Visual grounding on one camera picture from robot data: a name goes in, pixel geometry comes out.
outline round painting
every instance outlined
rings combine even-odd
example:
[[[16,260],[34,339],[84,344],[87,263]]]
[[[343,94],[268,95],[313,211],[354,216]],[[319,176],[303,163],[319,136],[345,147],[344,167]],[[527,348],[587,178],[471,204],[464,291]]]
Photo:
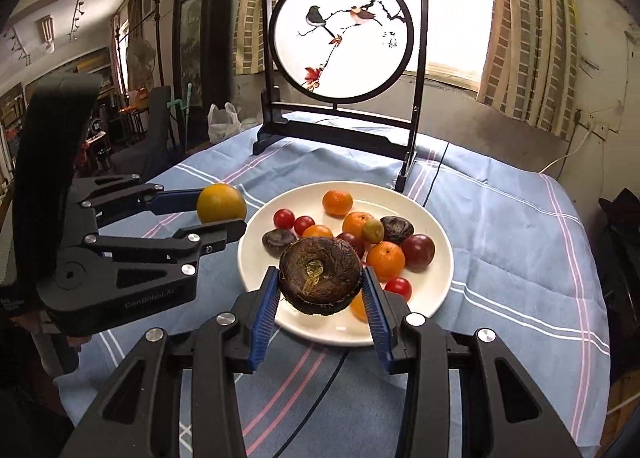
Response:
[[[280,0],[271,34],[274,60],[289,82],[326,102],[383,92],[414,46],[403,0]]]

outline mangosteen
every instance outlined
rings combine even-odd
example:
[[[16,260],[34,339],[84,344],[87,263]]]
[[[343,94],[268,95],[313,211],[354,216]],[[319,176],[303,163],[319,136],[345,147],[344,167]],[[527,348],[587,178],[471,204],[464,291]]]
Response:
[[[262,245],[274,258],[279,258],[283,250],[296,241],[296,236],[288,229],[274,229],[262,236]]]
[[[400,245],[414,233],[412,223],[400,216],[385,216],[380,221],[385,228],[385,242]]]
[[[331,315],[347,308],[360,291],[361,269],[346,241],[300,238],[280,256],[280,291],[302,313]]]

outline white plastic bag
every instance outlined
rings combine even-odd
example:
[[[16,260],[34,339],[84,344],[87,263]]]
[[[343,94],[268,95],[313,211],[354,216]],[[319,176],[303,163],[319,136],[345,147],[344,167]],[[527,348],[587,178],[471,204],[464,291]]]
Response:
[[[226,103],[224,110],[220,110],[212,104],[207,121],[209,122],[209,141],[211,144],[221,143],[240,133],[241,123],[238,120],[238,112],[231,103]]]

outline bird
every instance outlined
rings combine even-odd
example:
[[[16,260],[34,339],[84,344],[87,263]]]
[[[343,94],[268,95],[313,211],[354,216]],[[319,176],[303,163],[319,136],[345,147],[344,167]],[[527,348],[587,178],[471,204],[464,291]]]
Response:
[[[326,20],[322,18],[320,14],[320,7],[312,5],[309,7],[309,12],[306,14],[306,22],[314,28],[322,27],[325,31],[331,34],[332,38],[335,38],[335,34],[326,28]]]
[[[362,25],[373,20],[379,26],[382,26],[382,24],[376,19],[376,15],[374,13],[370,13],[361,7],[352,7],[350,15],[351,18],[353,18],[353,21],[356,22],[356,25]]]

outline white bowl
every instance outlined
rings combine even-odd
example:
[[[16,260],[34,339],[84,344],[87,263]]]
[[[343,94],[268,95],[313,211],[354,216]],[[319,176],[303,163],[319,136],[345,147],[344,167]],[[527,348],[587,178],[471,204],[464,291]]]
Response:
[[[409,220],[416,234],[427,234],[433,239],[436,254],[423,273],[407,269],[401,277],[411,282],[413,294],[409,308],[427,317],[440,307],[449,292],[453,278],[453,251],[444,230],[437,220],[420,204],[384,187],[354,181],[331,181],[304,185],[269,201],[249,220],[246,233],[238,245],[238,268],[244,287],[248,291],[260,288],[268,266],[278,266],[278,259],[270,256],[262,246],[262,236],[274,229],[273,215],[278,209],[291,209],[296,215],[311,216],[316,224],[323,224],[335,236],[342,232],[342,219],[324,212],[322,197],[332,189],[347,191],[353,196],[351,211],[364,211],[375,218],[401,216]],[[306,315],[281,300],[276,323],[282,328],[311,341],[340,345],[367,346],[372,344],[369,325],[359,321],[346,308],[333,315]]]

